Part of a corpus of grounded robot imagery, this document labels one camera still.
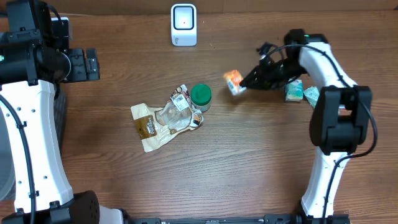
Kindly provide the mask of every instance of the green lid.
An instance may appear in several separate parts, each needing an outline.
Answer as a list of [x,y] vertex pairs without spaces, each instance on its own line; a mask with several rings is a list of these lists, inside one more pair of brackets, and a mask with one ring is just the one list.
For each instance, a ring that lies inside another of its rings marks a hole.
[[198,106],[205,106],[211,100],[211,90],[205,84],[197,84],[191,91],[192,102]]

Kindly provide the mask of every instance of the white label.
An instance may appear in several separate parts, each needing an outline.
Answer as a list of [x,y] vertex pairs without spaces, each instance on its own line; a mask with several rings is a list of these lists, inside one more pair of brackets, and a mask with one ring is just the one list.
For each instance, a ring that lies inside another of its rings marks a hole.
[[185,97],[183,95],[179,95],[178,97],[176,97],[173,100],[173,103],[174,103],[175,107],[177,107],[177,109],[180,112],[182,110],[184,110],[185,108],[189,107],[189,103],[187,102],[187,100],[185,99]]

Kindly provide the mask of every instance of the brown label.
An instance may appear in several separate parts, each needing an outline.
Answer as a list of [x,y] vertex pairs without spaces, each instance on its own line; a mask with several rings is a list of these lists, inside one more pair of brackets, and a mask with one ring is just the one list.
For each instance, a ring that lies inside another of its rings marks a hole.
[[136,128],[141,140],[156,136],[156,129],[152,115],[145,116],[134,120]]

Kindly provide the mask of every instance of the plastic jar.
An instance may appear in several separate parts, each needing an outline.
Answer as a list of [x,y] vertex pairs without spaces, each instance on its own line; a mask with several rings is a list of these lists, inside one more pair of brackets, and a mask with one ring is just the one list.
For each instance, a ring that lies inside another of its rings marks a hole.
[[191,91],[192,104],[200,111],[205,112],[211,106],[211,89],[208,85],[197,84]]

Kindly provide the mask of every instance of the wooden table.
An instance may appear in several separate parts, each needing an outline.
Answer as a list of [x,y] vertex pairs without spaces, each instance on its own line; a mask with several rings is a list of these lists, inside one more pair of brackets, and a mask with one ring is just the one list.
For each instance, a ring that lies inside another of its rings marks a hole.
[[[234,99],[222,75],[247,74],[255,48],[282,44],[293,28],[324,33],[347,74],[369,85],[379,144],[349,162],[335,200],[353,223],[398,222],[398,13],[203,14],[198,45],[173,47],[164,16],[71,17],[72,47],[94,47],[101,80],[63,85],[68,114],[63,166],[74,192],[94,190],[102,205],[133,217],[200,218],[290,213],[304,194],[315,147],[310,105],[281,91]],[[2,30],[6,20],[0,20]],[[313,83],[302,76],[306,87]],[[180,84],[206,83],[213,103],[199,129],[144,153],[130,107],[164,106]],[[367,142],[358,152],[366,150]],[[0,217],[13,211],[0,203]]]

